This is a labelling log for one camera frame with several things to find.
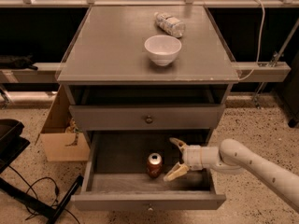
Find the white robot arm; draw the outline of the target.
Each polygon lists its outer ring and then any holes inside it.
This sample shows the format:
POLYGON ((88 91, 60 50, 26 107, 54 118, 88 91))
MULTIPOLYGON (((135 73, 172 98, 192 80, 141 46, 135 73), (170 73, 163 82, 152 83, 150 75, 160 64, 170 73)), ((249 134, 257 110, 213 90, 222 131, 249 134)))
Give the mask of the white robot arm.
POLYGON ((186 175, 189 171, 212 169, 223 174, 236 175, 247 170, 281 200, 299 212, 299 176, 264 159, 234 139, 223 140, 218 147, 187 145, 171 137, 169 141, 181 153, 182 162, 177 162, 164 176, 169 182, 186 175))

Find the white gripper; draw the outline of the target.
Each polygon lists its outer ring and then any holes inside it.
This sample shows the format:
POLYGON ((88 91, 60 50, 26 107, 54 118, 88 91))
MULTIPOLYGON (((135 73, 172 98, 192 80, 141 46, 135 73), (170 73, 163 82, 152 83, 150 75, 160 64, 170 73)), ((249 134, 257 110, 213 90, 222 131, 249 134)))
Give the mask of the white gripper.
POLYGON ((197 171, 205 168, 213 168, 220 161, 219 149, 217 147, 187 146, 187 144, 175 137, 169 141, 182 153, 184 163, 177 162, 173 168, 164 176, 165 182, 186 175, 190 170, 197 171))

